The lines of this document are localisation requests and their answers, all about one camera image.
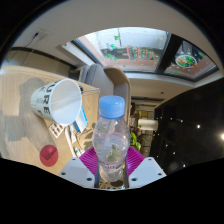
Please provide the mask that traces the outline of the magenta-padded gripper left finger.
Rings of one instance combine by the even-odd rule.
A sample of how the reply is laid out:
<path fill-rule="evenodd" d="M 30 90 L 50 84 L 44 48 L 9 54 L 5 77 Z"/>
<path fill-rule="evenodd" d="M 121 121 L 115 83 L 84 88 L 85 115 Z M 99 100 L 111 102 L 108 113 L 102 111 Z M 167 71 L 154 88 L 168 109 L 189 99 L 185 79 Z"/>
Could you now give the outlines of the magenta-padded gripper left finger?
<path fill-rule="evenodd" d="M 99 164 L 94 148 L 91 147 L 80 157 L 72 157 L 58 176 L 84 188 L 98 188 Z"/>

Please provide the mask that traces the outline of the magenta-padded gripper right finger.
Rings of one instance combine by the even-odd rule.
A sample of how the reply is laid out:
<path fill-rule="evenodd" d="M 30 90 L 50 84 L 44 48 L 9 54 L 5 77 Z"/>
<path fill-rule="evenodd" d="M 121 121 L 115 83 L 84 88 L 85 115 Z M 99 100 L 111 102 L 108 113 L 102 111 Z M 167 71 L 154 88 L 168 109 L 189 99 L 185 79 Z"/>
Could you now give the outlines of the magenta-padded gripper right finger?
<path fill-rule="evenodd" d="M 126 188 L 140 188 L 165 176 L 153 157 L 144 157 L 133 147 L 128 149 L 125 161 Z"/>

